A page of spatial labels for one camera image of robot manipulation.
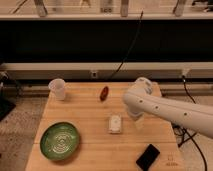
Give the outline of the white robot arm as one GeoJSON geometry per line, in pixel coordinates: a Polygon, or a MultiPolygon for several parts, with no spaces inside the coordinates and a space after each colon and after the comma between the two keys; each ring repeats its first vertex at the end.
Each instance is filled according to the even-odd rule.
{"type": "Polygon", "coordinates": [[[213,139],[212,106],[154,96],[153,83],[145,77],[137,78],[126,90],[123,102],[133,118],[150,113],[213,139]]]}

